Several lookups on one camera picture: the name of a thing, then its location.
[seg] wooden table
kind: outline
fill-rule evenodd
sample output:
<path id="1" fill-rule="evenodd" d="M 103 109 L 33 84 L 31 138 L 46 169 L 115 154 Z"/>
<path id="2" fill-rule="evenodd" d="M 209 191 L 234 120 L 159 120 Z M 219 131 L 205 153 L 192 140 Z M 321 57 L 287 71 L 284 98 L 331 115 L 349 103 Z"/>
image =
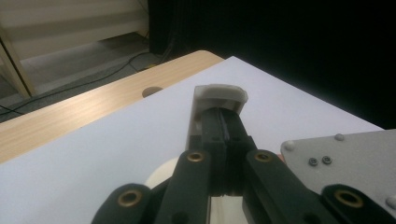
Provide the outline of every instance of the wooden table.
<path id="1" fill-rule="evenodd" d="M 216 63 L 220 57 L 196 51 L 103 87 L 0 123 L 0 162 L 11 160 L 127 105 L 148 87 L 167 88 Z"/>

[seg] gray plastic object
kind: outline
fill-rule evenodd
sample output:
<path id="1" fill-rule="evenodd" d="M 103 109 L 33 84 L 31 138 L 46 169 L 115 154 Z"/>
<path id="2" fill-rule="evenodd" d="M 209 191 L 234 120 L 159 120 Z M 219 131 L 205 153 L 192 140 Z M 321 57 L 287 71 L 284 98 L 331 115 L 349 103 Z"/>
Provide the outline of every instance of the gray plastic object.
<path id="1" fill-rule="evenodd" d="M 396 130 L 292 140 L 282 144 L 281 152 L 314 192 L 348 185 L 396 217 Z"/>
<path id="2" fill-rule="evenodd" d="M 189 135 L 186 149 L 189 146 L 191 135 L 200 135 L 202 132 L 201 113 L 211 107 L 230 109 L 240 114 L 244 104 L 248 101 L 248 94 L 242 88 L 224 84 L 210 84 L 196 86 L 194 90 Z"/>

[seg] dark background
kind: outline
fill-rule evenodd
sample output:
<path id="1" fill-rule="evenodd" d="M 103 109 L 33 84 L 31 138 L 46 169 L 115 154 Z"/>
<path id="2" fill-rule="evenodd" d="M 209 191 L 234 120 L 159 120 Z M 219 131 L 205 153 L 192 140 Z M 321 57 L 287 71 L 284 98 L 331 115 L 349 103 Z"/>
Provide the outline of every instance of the dark background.
<path id="1" fill-rule="evenodd" d="M 383 3 L 148 0 L 150 51 L 236 56 L 366 119 L 396 128 L 395 15 Z"/>

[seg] gray metal plate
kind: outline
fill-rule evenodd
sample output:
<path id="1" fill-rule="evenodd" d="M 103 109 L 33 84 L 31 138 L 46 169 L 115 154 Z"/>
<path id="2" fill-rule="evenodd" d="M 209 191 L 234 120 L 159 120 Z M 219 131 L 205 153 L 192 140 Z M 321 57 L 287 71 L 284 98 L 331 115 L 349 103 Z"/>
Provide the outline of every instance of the gray metal plate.
<path id="1" fill-rule="evenodd" d="M 359 189 L 396 217 L 396 130 L 337 134 L 287 141 L 281 146 L 288 167 L 307 188 L 327 185 Z M 330 157 L 326 164 L 323 157 Z"/>

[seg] white paper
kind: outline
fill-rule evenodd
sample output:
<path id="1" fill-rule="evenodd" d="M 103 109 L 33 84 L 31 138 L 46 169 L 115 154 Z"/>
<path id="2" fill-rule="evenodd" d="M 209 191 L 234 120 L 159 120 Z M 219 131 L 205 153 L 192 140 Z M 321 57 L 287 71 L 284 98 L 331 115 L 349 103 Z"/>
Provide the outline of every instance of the white paper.
<path id="1" fill-rule="evenodd" d="M 258 148 L 380 128 L 230 58 L 43 147 L 0 165 L 0 223 L 91 223 L 111 191 L 144 183 L 187 139 L 194 87 L 247 91 L 241 119 Z"/>

